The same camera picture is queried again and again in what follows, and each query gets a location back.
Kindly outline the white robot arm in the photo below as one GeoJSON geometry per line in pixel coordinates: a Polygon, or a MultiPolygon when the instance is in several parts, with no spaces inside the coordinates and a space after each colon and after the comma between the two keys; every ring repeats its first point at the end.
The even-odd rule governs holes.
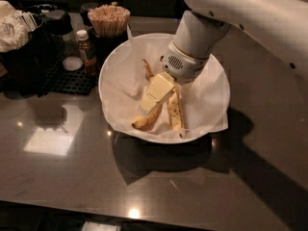
{"type": "Polygon", "coordinates": [[[308,75],[308,6],[299,0],[184,0],[176,34],[162,56],[164,72],[156,76],[140,107],[150,113],[167,101],[176,84],[194,81],[215,44],[231,26],[260,43],[301,76],[308,75]]]}

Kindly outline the white gripper with vent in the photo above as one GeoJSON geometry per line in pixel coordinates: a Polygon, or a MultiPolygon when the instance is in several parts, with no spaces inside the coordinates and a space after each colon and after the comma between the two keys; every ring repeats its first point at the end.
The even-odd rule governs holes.
{"type": "Polygon", "coordinates": [[[193,82],[202,72],[208,62],[205,59],[196,59],[181,52],[172,41],[165,54],[161,57],[165,72],[152,78],[140,102],[141,111],[148,115],[167,101],[174,93],[174,79],[178,84],[193,82]]]}

